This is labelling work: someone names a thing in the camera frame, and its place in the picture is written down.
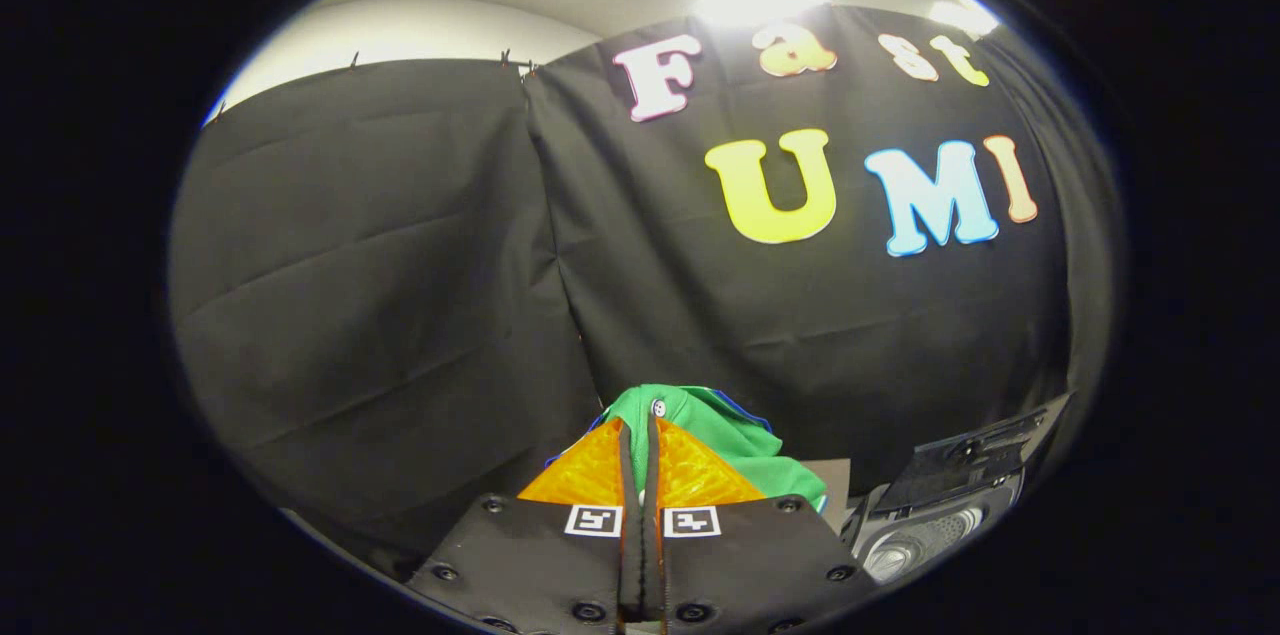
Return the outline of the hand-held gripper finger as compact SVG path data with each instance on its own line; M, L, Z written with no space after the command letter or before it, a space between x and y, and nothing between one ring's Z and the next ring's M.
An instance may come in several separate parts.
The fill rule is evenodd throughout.
M643 594L663 634L823 634L879 595L808 499L764 497L668 420L648 435Z
M617 634L643 591L630 430L594 428L516 495L479 497L408 586L495 634Z

